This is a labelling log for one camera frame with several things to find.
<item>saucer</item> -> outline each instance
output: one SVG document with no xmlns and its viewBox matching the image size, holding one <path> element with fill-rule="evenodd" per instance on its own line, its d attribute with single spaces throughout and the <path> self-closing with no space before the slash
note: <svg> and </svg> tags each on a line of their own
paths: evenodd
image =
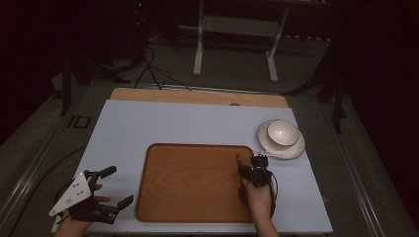
<svg viewBox="0 0 419 237">
<path fill-rule="evenodd" d="M 268 125 L 272 121 L 274 120 L 267 120 L 259 126 L 258 138 L 263 148 L 265 148 L 265 150 L 270 154 L 273 154 L 281 159 L 291 160 L 300 156 L 305 149 L 305 140 L 301 132 L 298 131 L 298 141 L 294 145 L 288 148 L 283 148 L 268 136 Z"/>
</svg>

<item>wire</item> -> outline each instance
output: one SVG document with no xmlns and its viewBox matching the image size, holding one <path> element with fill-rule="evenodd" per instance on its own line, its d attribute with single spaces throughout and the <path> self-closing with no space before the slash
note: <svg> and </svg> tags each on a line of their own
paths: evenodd
<svg viewBox="0 0 419 237">
<path fill-rule="evenodd" d="M 261 163 L 260 160 L 258 160 L 258 163 L 259 163 L 259 166 L 262 168 L 262 171 L 263 171 L 263 173 L 265 175 L 265 178 L 268 181 L 269 189 L 271 191 L 271 201 L 272 201 L 272 204 L 271 204 L 271 217 L 272 217 L 274 215 L 275 209 L 277 207 L 277 205 L 276 205 L 277 196 L 278 196 L 278 182 L 277 182 L 277 178 L 274 176 L 274 174 L 271 174 L 274 177 L 274 179 L 275 179 L 276 188 L 277 188 L 277 191 L 274 194 L 274 188 L 272 188 L 272 182 L 270 182 L 270 178 L 268 176 L 268 173 L 266 171 L 265 166 L 262 165 L 262 163 Z"/>
<path fill-rule="evenodd" d="M 142 76 L 144 75 L 144 73 L 149 69 L 149 65 L 151 64 L 151 63 L 153 63 L 153 61 L 154 61 L 154 50 L 151 48 L 151 47 L 149 47 L 149 46 L 147 46 L 147 48 L 148 49 L 151 49 L 151 59 L 149 60 L 149 63 L 145 63 L 146 64 L 146 66 L 145 66 L 145 68 L 144 68 L 144 70 L 142 70 L 142 72 L 141 72 L 141 74 L 139 74 L 139 76 L 138 76 L 138 78 L 136 79 L 136 81 L 135 81 L 135 84 L 133 85 L 133 88 L 136 88 L 136 86 L 137 86 L 137 84 L 139 83 L 139 81 L 141 80 L 141 78 L 142 78 Z"/>
<path fill-rule="evenodd" d="M 192 91 L 187 85 L 185 85 L 184 83 L 182 83 L 181 81 L 179 81 L 179 80 L 177 80 L 177 79 L 175 79 L 175 78 L 173 78 L 172 77 L 172 73 L 170 72 L 170 71 L 167 71 L 167 70 L 163 70 L 163 69 L 159 69 L 159 68 L 157 68 L 156 66 L 154 66 L 152 63 L 153 63 L 153 61 L 154 61 L 154 57 L 155 57 L 155 52 L 154 52 L 154 50 L 149 46 L 149 45 L 147 45 L 146 46 L 150 51 L 151 51 L 151 59 L 150 60 L 148 60 L 145 56 L 144 56 L 144 62 L 145 62 L 145 64 L 146 64 L 146 66 L 145 66 L 145 68 L 144 68 L 144 70 L 142 70 L 142 72 L 141 72 L 141 74 L 138 76 L 138 78 L 136 79 L 136 81 L 135 81 L 135 84 L 134 84 L 134 88 L 136 88 L 136 86 L 138 85 L 138 83 L 139 83 L 139 81 L 141 80 L 141 78 L 142 78 L 142 76 L 144 75 L 144 73 L 148 70 L 149 72 L 150 72 L 150 74 L 151 74 L 151 77 L 152 77 L 152 79 L 153 79 L 153 81 L 154 81 L 154 83 L 158 86 L 158 88 L 160 89 L 160 90 L 162 90 L 163 89 L 163 87 L 164 87 L 164 85 L 166 85 L 166 83 L 169 81 L 169 80 L 173 80 L 173 81 L 175 81 L 175 82 L 177 82 L 177 83 L 179 83 L 180 85 L 182 85 L 183 87 L 185 87 L 187 90 L 189 90 L 189 91 Z M 152 70 L 152 68 L 154 68 L 155 70 L 157 70 L 160 74 L 162 74 L 163 76 L 165 76 L 167 79 L 160 85 L 159 83 L 158 83 L 158 81 L 157 81 L 157 78 L 156 78 L 156 76 L 154 75 L 154 72 L 153 72 L 153 70 Z"/>
<path fill-rule="evenodd" d="M 52 165 L 44 174 L 43 176 L 40 178 L 40 180 L 37 182 L 37 184 L 34 186 L 34 188 L 31 190 L 31 192 L 29 193 L 29 197 L 27 198 L 24 206 L 21 208 L 19 216 L 17 217 L 17 219 L 15 220 L 15 224 L 13 225 L 12 230 L 10 231 L 9 236 L 13 236 L 13 233 L 15 232 L 16 228 L 18 227 L 18 224 L 20 222 L 20 220 L 22 219 L 22 216 L 24 215 L 24 212 L 30 202 L 30 200 L 32 199 L 32 197 L 35 194 L 35 191 L 38 189 L 38 187 L 40 186 L 40 184 L 42 183 L 42 181 L 49 175 L 49 173 L 55 169 L 58 165 L 60 165 L 63 161 L 65 161 L 66 159 L 68 159 L 69 157 L 73 156 L 74 154 L 76 154 L 77 152 L 85 149 L 87 147 L 87 145 L 84 145 L 74 151 L 72 151 L 71 153 L 67 154 L 66 156 L 64 156 L 63 158 L 61 158 L 60 160 L 58 160 L 58 162 L 56 162 L 54 165 Z"/>
</svg>

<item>human hand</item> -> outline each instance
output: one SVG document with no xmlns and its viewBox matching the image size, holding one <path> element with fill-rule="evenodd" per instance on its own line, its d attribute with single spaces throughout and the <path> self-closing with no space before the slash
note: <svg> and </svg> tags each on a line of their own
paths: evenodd
<svg viewBox="0 0 419 237">
<path fill-rule="evenodd" d="M 265 185 L 259 189 L 255 188 L 249 180 L 242 179 L 243 185 L 247 190 L 247 200 L 249 208 L 252 211 L 252 217 L 271 219 L 271 189 Z"/>
<path fill-rule="evenodd" d="M 102 185 L 96 185 L 95 190 L 99 190 Z M 100 202 L 108 202 L 111 200 L 110 197 L 95 197 L 95 200 Z M 62 214 L 62 220 L 58 224 L 58 228 L 55 231 L 54 237 L 81 237 L 86 232 L 87 228 L 92 224 L 92 221 L 79 221 L 73 220 L 68 210 L 64 210 Z"/>
</svg>

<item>metal stand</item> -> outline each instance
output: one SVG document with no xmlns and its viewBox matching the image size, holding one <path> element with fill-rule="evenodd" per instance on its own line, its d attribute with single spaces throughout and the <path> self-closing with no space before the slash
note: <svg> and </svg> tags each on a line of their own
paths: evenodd
<svg viewBox="0 0 419 237">
<path fill-rule="evenodd" d="M 249 19 L 236 19 L 217 16 L 206 16 L 204 14 L 204 0 L 200 1 L 200 16 L 198 21 L 198 47 L 195 55 L 194 75 L 200 76 L 203 65 L 203 34 L 204 31 L 219 32 L 227 34 L 238 34 L 258 37 L 274 38 L 274 44 L 270 50 L 266 52 L 269 74 L 271 81 L 276 83 L 279 81 L 277 68 L 275 66 L 274 55 L 281 39 L 281 34 L 289 14 L 290 8 L 284 10 L 281 21 L 269 22 Z"/>
</svg>

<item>wooden cutting board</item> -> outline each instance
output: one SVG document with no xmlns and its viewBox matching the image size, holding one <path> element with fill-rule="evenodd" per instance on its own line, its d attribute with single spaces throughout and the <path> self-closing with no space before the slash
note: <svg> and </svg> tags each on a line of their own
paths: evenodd
<svg viewBox="0 0 419 237">
<path fill-rule="evenodd" d="M 236 154 L 247 146 L 156 143 L 148 147 L 136 204 L 143 222 L 252 222 L 239 197 Z"/>
</svg>

